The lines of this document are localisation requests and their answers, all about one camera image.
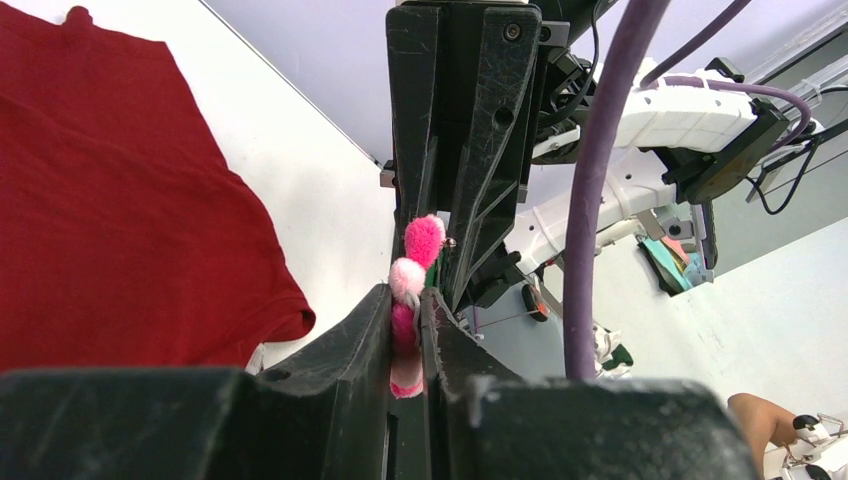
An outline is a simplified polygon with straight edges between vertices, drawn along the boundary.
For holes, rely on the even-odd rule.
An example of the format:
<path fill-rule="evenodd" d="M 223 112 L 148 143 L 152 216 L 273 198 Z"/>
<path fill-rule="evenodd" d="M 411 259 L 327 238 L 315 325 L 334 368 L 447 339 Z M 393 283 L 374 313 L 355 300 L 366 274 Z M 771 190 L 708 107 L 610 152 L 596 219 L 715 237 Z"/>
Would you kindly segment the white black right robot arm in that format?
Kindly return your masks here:
<path fill-rule="evenodd" d="M 565 247 L 570 186 L 527 214 L 530 168 L 572 164 L 596 117 L 604 73 L 571 44 L 607 1 L 407 1 L 385 18 L 397 220 L 443 211 L 453 245 L 437 289 L 456 310 L 487 307 Z M 597 226 L 672 203 L 709 205 L 792 124 L 722 59 L 693 74 L 628 83 Z"/>

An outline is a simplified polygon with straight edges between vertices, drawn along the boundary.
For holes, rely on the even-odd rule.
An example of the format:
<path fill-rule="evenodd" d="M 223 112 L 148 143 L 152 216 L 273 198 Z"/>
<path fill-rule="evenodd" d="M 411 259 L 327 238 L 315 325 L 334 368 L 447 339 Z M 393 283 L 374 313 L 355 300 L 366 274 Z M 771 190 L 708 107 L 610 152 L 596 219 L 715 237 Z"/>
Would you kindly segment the red t-shirt garment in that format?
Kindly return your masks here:
<path fill-rule="evenodd" d="M 247 365 L 315 314 L 162 42 L 1 8 L 1 367 Z"/>

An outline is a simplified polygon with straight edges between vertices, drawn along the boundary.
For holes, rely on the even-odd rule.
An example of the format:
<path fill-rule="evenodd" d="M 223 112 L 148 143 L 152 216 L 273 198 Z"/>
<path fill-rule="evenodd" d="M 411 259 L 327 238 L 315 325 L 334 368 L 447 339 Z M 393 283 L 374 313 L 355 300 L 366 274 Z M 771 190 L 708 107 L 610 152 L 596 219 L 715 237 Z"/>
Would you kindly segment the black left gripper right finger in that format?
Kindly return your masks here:
<path fill-rule="evenodd" d="M 431 479 L 754 479 L 718 399 L 688 381 L 526 381 L 420 300 Z"/>

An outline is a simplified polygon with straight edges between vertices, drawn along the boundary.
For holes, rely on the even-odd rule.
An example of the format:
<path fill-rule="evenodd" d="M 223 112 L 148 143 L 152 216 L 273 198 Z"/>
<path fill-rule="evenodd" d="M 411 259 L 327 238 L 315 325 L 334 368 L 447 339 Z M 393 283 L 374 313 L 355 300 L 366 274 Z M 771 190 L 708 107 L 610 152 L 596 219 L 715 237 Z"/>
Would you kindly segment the person forearm skin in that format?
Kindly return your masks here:
<path fill-rule="evenodd" d="M 793 425 L 796 415 L 769 400 L 749 393 L 730 396 L 727 406 L 735 416 L 752 451 L 760 478 L 764 479 L 764 458 L 768 445 L 782 447 L 792 445 L 798 440 Z"/>

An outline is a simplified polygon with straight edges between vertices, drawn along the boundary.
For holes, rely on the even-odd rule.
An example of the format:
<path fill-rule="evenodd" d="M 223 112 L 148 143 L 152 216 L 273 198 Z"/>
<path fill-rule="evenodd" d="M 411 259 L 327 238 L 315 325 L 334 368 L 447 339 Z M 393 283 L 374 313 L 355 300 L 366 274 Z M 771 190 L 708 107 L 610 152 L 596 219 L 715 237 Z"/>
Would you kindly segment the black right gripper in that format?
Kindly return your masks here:
<path fill-rule="evenodd" d="M 615 3 L 533 4 L 545 22 L 567 23 L 569 32 L 563 47 L 548 50 L 531 162 L 572 164 L 600 75 L 598 21 Z M 407 225 L 431 211 L 430 141 L 440 14 L 435 5 L 404 3 L 386 16 L 396 183 L 393 258 L 405 254 Z M 449 223 L 449 235 L 457 246 L 442 270 L 442 296 L 453 311 L 461 307 L 472 275 L 512 229 L 522 161 L 509 160 L 505 173 L 498 168 L 535 68 L 541 21 L 539 10 L 527 4 L 493 5 L 482 12 L 473 113 L 458 164 Z M 589 59 L 571 50 L 586 32 L 593 44 Z"/>

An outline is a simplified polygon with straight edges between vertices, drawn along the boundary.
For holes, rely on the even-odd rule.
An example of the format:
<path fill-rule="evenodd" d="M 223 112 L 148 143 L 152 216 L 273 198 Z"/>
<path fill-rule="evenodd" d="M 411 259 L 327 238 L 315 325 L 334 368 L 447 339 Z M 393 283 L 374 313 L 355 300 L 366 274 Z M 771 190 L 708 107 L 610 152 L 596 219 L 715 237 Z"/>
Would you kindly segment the pink flower brooch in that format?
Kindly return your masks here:
<path fill-rule="evenodd" d="M 423 391 L 420 352 L 420 296 L 427 274 L 440 256 L 446 240 L 444 222 L 436 215 L 410 222 L 404 233 L 406 255 L 396 259 L 388 283 L 393 296 L 391 309 L 390 391 L 398 399 L 413 398 Z"/>

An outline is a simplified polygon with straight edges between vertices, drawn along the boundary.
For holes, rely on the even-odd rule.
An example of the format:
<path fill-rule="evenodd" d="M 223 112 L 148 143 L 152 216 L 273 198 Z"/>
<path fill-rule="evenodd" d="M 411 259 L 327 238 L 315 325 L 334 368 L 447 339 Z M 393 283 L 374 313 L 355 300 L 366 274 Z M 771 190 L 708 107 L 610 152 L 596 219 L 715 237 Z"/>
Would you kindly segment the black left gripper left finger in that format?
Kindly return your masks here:
<path fill-rule="evenodd" d="M 22 370 L 1 378 L 5 479 L 381 479 L 386 285 L 259 374 Z"/>

